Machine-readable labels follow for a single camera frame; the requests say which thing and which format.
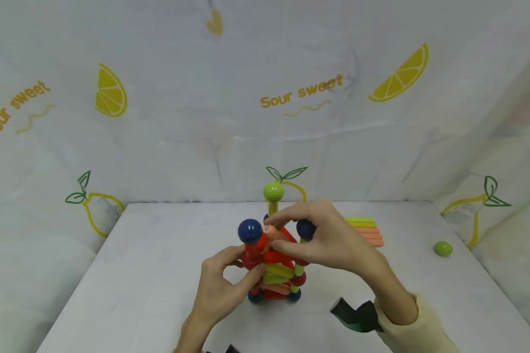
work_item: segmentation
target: sleeve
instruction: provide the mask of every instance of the sleeve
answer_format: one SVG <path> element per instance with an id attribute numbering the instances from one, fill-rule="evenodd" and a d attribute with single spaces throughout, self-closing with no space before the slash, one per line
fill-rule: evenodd
<path id="1" fill-rule="evenodd" d="M 395 325 L 374 301 L 379 324 L 383 332 L 377 332 L 385 345 L 394 353 L 459 353 L 457 347 L 444 333 L 440 318 L 419 295 L 413 294 L 418 306 L 418 318 L 406 326 Z"/>

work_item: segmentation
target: forearm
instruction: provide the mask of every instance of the forearm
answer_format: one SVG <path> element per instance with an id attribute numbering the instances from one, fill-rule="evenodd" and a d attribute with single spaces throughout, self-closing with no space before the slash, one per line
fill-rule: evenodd
<path id="1" fill-rule="evenodd" d="M 183 323 L 181 337 L 174 353 L 200 353 L 212 326 L 201 323 L 192 316 Z"/>
<path id="2" fill-rule="evenodd" d="M 355 265 L 355 273 L 371 288 L 385 315 L 396 325 L 416 321 L 418 308 L 414 298 L 402 286 L 385 256 L 375 249 L 368 252 L 368 269 Z"/>
<path id="3" fill-rule="evenodd" d="M 395 325 L 409 325 L 418 317 L 418 307 L 414 298 L 396 278 L 389 267 L 378 278 L 367 282 L 381 309 Z"/>

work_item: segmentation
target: yellow magnetic stick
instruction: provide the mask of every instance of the yellow magnetic stick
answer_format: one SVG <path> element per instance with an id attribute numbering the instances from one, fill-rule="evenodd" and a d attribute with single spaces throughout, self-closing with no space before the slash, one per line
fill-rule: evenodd
<path id="1" fill-rule="evenodd" d="M 289 279 L 280 275 L 272 274 L 270 272 L 265 272 L 263 281 L 264 284 L 276 284 L 288 282 Z"/>
<path id="2" fill-rule="evenodd" d="M 348 222 L 374 223 L 374 219 L 368 217 L 344 217 L 344 219 Z"/>
<path id="3" fill-rule="evenodd" d="M 348 222 L 354 228 L 377 228 L 375 223 Z"/>
<path id="4" fill-rule="evenodd" d="M 279 203 L 278 202 L 267 202 L 266 203 L 266 214 L 271 216 L 273 213 L 279 211 Z"/>
<path id="5" fill-rule="evenodd" d="M 304 273 L 304 266 L 295 264 L 294 265 L 294 275 L 299 277 L 299 276 L 302 276 L 303 273 Z"/>
<path id="6" fill-rule="evenodd" d="M 283 264 L 269 264 L 266 266 L 266 270 L 272 274 L 279 275 L 284 278 L 291 279 L 294 277 L 294 271 L 292 271 L 292 268 Z"/>

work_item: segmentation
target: red ball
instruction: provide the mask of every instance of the red ball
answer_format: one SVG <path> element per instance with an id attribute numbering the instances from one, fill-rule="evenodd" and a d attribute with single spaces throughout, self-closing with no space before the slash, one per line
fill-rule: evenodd
<path id="1" fill-rule="evenodd" d="M 294 263 L 297 264 L 297 265 L 301 265 L 301 266 L 308 266 L 308 265 L 310 265 L 309 262 L 306 262 L 305 260 L 301 260 L 301 259 L 295 259 L 295 260 L 294 260 Z"/>
<path id="2" fill-rule="evenodd" d="M 253 261 L 251 261 L 249 259 L 249 256 L 247 255 L 247 252 L 245 252 L 243 254 L 243 257 L 241 259 L 241 262 L 243 263 L 243 266 L 245 268 L 247 268 L 248 270 L 251 270 L 252 268 L 254 268 L 255 266 L 257 266 L 258 264 L 261 264 L 261 254 L 259 254 L 259 256 L 255 259 L 253 259 Z"/>
<path id="3" fill-rule="evenodd" d="M 306 272 L 302 274 L 302 276 L 294 276 L 291 278 L 291 283 L 297 287 L 302 287 L 304 283 L 306 282 Z"/>

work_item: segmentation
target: white table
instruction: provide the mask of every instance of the white table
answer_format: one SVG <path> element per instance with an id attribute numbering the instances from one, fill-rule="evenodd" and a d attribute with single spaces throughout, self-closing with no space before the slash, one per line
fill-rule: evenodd
<path id="1" fill-rule="evenodd" d="M 530 327 L 427 202 L 337 202 L 344 216 L 372 217 L 381 248 L 407 289 L 424 293 L 461 352 L 530 353 Z M 239 245 L 239 223 L 265 203 L 131 204 L 61 312 L 39 353 L 169 353 L 190 312 L 203 259 Z M 294 224 L 288 230 L 296 235 Z M 449 258 L 432 246 L 448 241 Z M 245 301 L 214 328 L 205 350 L 224 353 L 389 352 L 376 334 L 348 330 L 328 311 L 344 297 L 373 300 L 359 278 L 307 267 L 296 304 Z M 238 281 L 245 270 L 230 268 Z"/>

